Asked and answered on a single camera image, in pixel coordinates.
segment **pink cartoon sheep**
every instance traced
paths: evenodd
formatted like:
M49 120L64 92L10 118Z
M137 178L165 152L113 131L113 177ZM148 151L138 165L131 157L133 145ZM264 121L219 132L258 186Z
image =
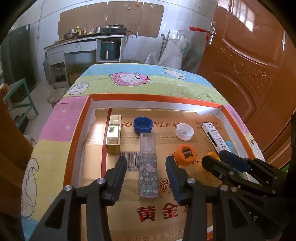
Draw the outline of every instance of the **pink cartoon sheep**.
M135 86L146 83L154 84L147 75L142 75L139 73L116 73L109 75L117 86Z

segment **blue bottle cap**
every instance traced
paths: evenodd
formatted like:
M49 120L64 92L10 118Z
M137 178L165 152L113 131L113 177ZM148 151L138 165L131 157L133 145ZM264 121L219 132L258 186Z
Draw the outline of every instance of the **blue bottle cap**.
M142 132L150 133L153 127L153 121L148 117L139 116L133 121L133 129L136 133L140 134Z

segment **white plastic bag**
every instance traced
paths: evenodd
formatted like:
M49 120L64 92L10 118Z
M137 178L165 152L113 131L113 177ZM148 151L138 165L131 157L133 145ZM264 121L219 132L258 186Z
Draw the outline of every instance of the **white plastic bag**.
M156 59L156 52L150 53L145 60L144 64L158 65L158 61Z
M182 57L186 48L186 39L168 39L168 43L159 60L159 65L174 69L182 68Z

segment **pink fabric patch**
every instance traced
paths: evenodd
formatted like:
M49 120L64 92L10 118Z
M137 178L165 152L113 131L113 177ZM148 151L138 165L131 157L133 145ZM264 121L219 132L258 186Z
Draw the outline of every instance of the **pink fabric patch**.
M70 142L87 96L61 99L47 119L39 140Z
M244 135L245 134L249 134L250 132L249 132L248 128L243 123L242 119L239 117L239 115L235 111L235 109L231 105L224 105L224 107L227 109L227 111L229 112L229 114L231 114L232 118L235 120L235 122L239 126L240 130L242 131L242 133Z

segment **green metal frame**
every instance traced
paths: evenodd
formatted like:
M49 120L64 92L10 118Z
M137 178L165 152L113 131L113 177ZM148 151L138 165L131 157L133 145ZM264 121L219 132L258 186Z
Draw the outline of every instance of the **green metal frame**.
M26 80L25 79L22 79L22 80L19 80L15 83L13 83L12 85L9 85L8 88L10 89L10 91L7 93L7 95L3 98L3 102L5 103L6 101L9 101L9 98L10 96L21 86L21 85L24 85L25 87L25 90L26 90L26 93L27 93L27 96L28 96L28 99L30 101L30 103L27 103L27 104L19 104L19 105L15 105L15 106L12 106L12 109L17 109L17 108L22 108L22 107L29 107L27 109L27 111L25 112L25 114L21 117L21 119L18 121L17 123L17 128L20 127L20 125L22 124L22 122L24 121L24 119L26 118L26 116L28 115L28 113L30 112L30 110L33 108L36 115L38 115L38 111L34 105L34 102L31 98L31 95L30 95L30 92L29 92L29 89L28 89L28 86L27 86L27 83L26 83Z

